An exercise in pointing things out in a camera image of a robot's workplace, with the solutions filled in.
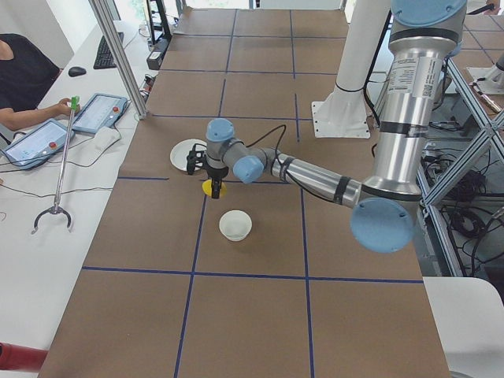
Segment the person's forearm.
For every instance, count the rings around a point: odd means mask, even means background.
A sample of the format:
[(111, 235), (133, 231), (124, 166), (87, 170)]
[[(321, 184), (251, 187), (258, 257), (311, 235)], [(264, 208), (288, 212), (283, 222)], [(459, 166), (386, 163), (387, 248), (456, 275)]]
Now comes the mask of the person's forearm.
[(10, 131), (18, 131), (44, 122), (58, 116), (60, 106), (54, 105), (43, 109), (15, 112), (12, 108), (1, 109), (1, 124)]

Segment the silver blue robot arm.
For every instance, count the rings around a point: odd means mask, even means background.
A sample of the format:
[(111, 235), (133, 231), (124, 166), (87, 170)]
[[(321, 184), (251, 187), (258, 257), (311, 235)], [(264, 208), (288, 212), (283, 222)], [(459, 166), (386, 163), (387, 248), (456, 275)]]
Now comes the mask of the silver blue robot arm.
[(207, 148), (200, 153), (208, 178), (204, 192), (219, 198), (229, 173), (252, 183), (269, 172), (310, 194), (353, 210), (350, 229), (365, 248), (401, 250), (413, 236), (421, 200), (416, 183), (442, 62), (462, 37), (463, 1), (393, 1), (391, 65), (372, 175), (358, 182), (276, 148), (250, 148), (235, 137), (229, 120), (209, 122)]

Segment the person's hand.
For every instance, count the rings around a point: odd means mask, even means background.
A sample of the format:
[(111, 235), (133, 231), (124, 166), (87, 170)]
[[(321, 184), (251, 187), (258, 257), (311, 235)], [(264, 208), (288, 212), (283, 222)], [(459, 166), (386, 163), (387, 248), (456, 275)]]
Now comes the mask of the person's hand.
[(72, 104), (72, 99), (70, 99), (70, 98), (61, 99), (57, 104), (55, 104), (53, 106), (53, 116), (54, 117), (59, 117), (59, 116), (69, 117), (70, 113), (72, 112), (71, 104)]

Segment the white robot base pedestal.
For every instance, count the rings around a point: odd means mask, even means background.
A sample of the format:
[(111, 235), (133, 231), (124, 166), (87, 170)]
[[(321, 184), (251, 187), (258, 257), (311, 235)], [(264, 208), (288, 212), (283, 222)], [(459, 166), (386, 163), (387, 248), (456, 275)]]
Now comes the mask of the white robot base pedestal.
[(312, 103), (317, 138), (367, 139), (365, 85), (391, 10), (388, 0), (357, 1), (343, 48), (334, 90)]

